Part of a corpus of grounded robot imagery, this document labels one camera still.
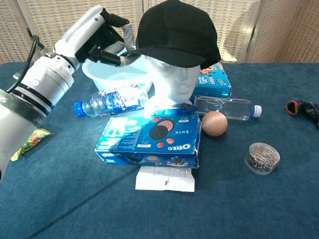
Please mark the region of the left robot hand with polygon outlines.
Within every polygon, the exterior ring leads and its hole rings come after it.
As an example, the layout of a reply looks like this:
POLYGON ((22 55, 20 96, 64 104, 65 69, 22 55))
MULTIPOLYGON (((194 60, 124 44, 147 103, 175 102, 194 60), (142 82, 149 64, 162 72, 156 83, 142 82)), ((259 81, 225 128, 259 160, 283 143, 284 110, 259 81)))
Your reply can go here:
POLYGON ((101 5, 90 8, 54 45, 54 52, 74 70, 86 59, 115 67, 131 65, 141 56, 129 53, 134 50, 129 20, 108 13, 101 5))

